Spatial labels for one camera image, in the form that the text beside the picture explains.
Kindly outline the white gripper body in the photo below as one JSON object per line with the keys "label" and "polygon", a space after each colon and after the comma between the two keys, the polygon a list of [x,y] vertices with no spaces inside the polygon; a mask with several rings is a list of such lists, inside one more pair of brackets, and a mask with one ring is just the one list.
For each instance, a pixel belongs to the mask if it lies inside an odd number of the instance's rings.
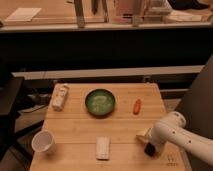
{"label": "white gripper body", "polygon": [[143,129],[136,134],[136,138],[145,145],[144,153],[150,157],[159,157],[161,150],[151,143],[151,129]]}

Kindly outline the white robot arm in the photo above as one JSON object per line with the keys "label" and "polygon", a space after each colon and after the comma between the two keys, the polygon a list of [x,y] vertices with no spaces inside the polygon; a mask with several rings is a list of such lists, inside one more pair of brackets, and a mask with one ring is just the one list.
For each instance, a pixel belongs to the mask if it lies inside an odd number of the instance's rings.
{"label": "white robot arm", "polygon": [[172,111],[150,128],[139,131],[136,138],[145,144],[144,153],[150,157],[160,156],[170,142],[213,166],[213,140],[192,133],[185,126],[185,117]]}

